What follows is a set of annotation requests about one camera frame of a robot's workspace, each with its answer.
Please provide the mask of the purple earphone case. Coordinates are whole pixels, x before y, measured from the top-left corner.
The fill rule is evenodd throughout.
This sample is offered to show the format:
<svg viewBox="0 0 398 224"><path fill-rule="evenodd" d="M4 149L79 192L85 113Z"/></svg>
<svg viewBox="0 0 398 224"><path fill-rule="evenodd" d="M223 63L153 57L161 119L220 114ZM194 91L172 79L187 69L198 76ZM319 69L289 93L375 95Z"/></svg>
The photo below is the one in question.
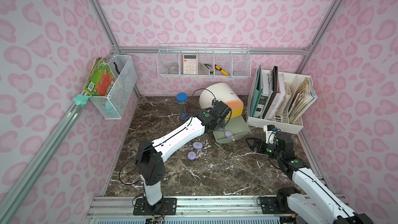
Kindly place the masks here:
<svg viewBox="0 0 398 224"><path fill-rule="evenodd" d="M229 130L225 131L224 134L225 134L226 138L231 138L231 137L234 136L234 134L231 131L229 131Z"/></svg>
<svg viewBox="0 0 398 224"><path fill-rule="evenodd" d="M197 150L201 150L203 148L203 144L201 142L194 142L192 146Z"/></svg>
<svg viewBox="0 0 398 224"><path fill-rule="evenodd" d="M197 158L197 153L195 151L190 151L187 155L189 160L195 160Z"/></svg>

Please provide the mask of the yellow drawer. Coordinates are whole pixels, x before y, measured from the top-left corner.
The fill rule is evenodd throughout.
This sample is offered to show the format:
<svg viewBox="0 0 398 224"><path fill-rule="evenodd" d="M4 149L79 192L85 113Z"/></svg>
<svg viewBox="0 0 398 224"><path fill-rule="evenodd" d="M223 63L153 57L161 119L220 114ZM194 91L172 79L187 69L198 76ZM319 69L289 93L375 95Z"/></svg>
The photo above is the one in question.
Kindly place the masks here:
<svg viewBox="0 0 398 224"><path fill-rule="evenodd" d="M231 111L232 111L231 119L241 116L243 113L243 110L244 110L243 106L231 107Z"/></svg>

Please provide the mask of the green bottom drawer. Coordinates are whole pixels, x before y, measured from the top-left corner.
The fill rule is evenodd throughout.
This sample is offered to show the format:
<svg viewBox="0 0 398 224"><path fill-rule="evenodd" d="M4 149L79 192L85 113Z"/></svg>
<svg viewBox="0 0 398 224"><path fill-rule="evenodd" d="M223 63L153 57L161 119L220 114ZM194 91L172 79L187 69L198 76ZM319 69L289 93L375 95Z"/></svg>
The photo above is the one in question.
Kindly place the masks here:
<svg viewBox="0 0 398 224"><path fill-rule="evenodd" d="M225 131L231 131L234 136L226 138ZM234 141L240 140L250 132L250 129L242 116L238 116L230 120L224 128L224 131L215 131L213 133L215 140L219 144L229 144Z"/></svg>

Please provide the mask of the orange top drawer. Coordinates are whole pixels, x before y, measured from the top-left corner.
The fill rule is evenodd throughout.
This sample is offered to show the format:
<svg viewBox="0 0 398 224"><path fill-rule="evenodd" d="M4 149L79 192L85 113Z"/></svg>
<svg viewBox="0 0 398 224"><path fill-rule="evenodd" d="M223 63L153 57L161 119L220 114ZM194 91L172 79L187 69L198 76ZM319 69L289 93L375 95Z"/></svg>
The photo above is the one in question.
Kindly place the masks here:
<svg viewBox="0 0 398 224"><path fill-rule="evenodd" d="M231 110L242 110L244 104L242 100L230 100L226 102L226 105L231 108Z"/></svg>

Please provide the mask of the white drawer cabinet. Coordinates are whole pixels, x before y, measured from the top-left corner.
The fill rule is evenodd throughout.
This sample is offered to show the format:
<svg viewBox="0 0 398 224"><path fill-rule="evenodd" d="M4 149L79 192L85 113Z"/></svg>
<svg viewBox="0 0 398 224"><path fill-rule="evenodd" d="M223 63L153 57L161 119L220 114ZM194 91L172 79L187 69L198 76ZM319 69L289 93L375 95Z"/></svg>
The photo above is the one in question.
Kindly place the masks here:
<svg viewBox="0 0 398 224"><path fill-rule="evenodd" d="M199 98L200 107L211 107L213 99L223 101L225 103L230 100L240 100L237 94L226 83L214 84L203 90Z"/></svg>

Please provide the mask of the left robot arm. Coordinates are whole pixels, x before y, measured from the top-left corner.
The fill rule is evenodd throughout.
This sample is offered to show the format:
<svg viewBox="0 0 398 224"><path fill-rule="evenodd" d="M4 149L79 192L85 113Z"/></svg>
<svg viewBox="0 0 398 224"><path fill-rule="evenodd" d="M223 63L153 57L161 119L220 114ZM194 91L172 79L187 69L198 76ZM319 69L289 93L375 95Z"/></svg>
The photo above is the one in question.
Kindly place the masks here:
<svg viewBox="0 0 398 224"><path fill-rule="evenodd" d="M212 107L196 111L169 134L153 141L145 139L140 142L134 163L143 182L144 199L151 208L161 206L161 180L166 173L164 164L170 156L191 140L225 127L226 119L231 118L231 108L222 101L214 100Z"/></svg>

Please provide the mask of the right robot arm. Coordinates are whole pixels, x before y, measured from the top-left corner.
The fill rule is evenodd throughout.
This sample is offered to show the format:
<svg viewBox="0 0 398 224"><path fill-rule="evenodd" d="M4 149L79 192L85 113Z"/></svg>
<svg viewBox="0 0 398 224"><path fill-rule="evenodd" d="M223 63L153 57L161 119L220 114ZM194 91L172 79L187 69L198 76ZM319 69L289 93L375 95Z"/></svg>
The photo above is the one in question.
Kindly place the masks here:
<svg viewBox="0 0 398 224"><path fill-rule="evenodd" d="M313 201L308 202L295 187L282 188L276 196L279 212L292 211L308 224L372 224L367 214L359 214L333 194L313 170L295 155L292 138L275 127L266 130L266 138L254 138L251 150L276 160L280 169Z"/></svg>

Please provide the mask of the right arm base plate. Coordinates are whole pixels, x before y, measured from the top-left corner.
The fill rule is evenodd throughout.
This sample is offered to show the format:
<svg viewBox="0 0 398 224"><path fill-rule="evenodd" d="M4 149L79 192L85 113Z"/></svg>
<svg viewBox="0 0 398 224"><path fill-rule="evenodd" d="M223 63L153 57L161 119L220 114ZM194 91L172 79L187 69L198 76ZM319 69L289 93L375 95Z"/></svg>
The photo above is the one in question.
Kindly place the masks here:
<svg viewBox="0 0 398 224"><path fill-rule="evenodd" d="M289 207L282 205L278 197L259 196L256 203L261 207L262 214L295 214Z"/></svg>

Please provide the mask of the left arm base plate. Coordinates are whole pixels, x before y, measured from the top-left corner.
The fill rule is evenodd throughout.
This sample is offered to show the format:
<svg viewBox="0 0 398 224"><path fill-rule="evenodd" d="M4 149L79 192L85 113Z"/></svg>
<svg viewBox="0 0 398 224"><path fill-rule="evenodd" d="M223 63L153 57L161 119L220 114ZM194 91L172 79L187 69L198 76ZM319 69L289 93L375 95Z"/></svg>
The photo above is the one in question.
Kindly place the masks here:
<svg viewBox="0 0 398 224"><path fill-rule="evenodd" d="M155 205L150 205L145 198L137 198L133 206L134 216L176 215L177 198L162 198Z"/></svg>

